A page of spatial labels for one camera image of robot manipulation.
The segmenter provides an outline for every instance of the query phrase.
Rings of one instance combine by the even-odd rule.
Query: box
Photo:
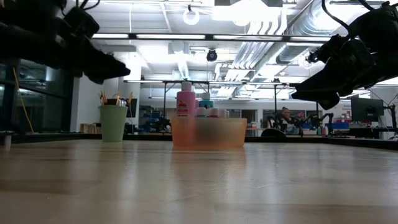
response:
[[[243,147],[246,118],[171,119],[174,147],[219,149]]]

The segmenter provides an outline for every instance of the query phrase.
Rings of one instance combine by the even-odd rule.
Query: pink lotion bottle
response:
[[[177,116],[194,117],[196,112],[195,92],[191,82],[182,82],[181,91],[177,93]]]

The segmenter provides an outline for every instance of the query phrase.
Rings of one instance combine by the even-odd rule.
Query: light fixture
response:
[[[290,41],[293,42],[328,42],[330,40],[330,37],[312,37],[312,36],[306,36],[306,37],[291,37]]]
[[[263,35],[214,35],[215,40],[251,40],[251,41],[281,41],[279,36],[263,36]]]
[[[242,85],[243,82],[209,82],[209,84]]]
[[[160,80],[128,80],[128,83],[163,83]]]
[[[92,39],[128,39],[128,34],[94,34]]]
[[[260,83],[258,83],[258,82],[248,82],[248,83],[246,83],[247,85],[283,85],[282,83],[271,83],[271,82],[260,82]]]
[[[195,14],[192,19],[188,18],[188,13],[190,12],[193,12]],[[196,25],[199,22],[200,15],[196,9],[192,9],[191,5],[188,5],[188,9],[186,9],[182,14],[182,19],[188,25]]]
[[[97,3],[98,0],[88,0],[88,2],[93,2]],[[164,0],[101,0],[101,3],[108,3],[108,4],[186,4],[187,1],[184,0],[169,0],[169,1],[164,1]],[[201,1],[189,1],[189,4],[191,5],[196,5],[196,6],[201,6],[203,3]]]
[[[161,99],[161,100],[164,100],[164,99],[177,99],[177,97],[150,96],[150,97],[148,97],[148,99],[157,99],[157,100]]]
[[[370,93],[370,92],[368,90],[354,90],[352,94],[350,94],[348,96],[342,96],[342,97],[340,97],[340,99],[347,99],[351,96],[361,95],[361,94],[366,94],[366,93]]]
[[[137,39],[187,39],[204,40],[205,35],[198,34],[137,34]]]

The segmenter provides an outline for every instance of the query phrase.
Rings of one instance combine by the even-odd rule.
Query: person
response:
[[[298,134],[299,133],[299,129],[296,128],[294,125],[295,121],[292,119],[290,110],[286,107],[282,108],[281,123],[284,126],[282,128],[282,131],[285,134]]]

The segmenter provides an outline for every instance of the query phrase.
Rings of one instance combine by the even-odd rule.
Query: pencil cup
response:
[[[101,131],[103,142],[121,142],[124,124],[126,123],[127,107],[105,105],[100,107]]]

